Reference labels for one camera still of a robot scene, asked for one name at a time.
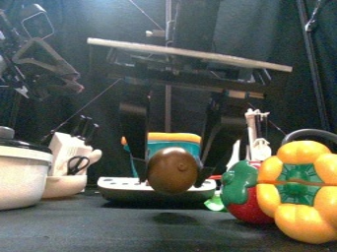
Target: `yellow bell pepper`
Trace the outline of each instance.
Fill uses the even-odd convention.
[[[262,162],[257,198],[291,238],[313,244],[337,240],[337,155],[315,141],[283,145]]]

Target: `white tray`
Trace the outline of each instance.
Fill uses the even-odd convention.
[[[101,177],[98,187],[103,198],[109,201],[204,202],[214,195],[216,181],[208,179],[202,187],[196,188],[193,186],[188,192],[177,195],[165,195],[155,192],[146,182],[139,183],[139,179],[134,177]]]

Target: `white pot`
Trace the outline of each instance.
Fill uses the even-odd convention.
[[[39,202],[51,163],[47,147],[0,139],[0,210],[24,208]]]

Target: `metal pole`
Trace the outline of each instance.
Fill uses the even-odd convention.
[[[169,30],[169,23],[173,20],[173,3],[172,0],[166,0],[166,30]],[[165,86],[165,132],[172,132],[172,99],[173,99],[173,87]]]
[[[315,94],[316,94],[321,128],[327,131],[331,131],[328,114],[327,114],[327,106],[325,106],[324,94],[323,94],[323,87],[321,87],[321,80],[320,80],[320,74],[319,74],[319,66],[316,62],[316,55],[315,55],[315,49],[313,49],[312,34],[305,28],[309,22],[305,3],[304,3],[304,0],[297,0],[296,2],[297,2],[297,8],[299,8],[299,16],[300,16],[300,22],[301,22],[301,28],[303,28],[303,36],[304,36],[309,67],[311,67],[311,75],[312,75],[313,89],[315,89]]]

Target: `white bowl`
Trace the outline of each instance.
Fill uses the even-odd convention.
[[[87,185],[87,175],[48,176],[43,199],[62,198],[81,193]]]
[[[0,147],[0,210],[10,210],[32,206],[42,199],[53,155],[46,154],[50,161],[3,157],[3,149],[6,147]]]

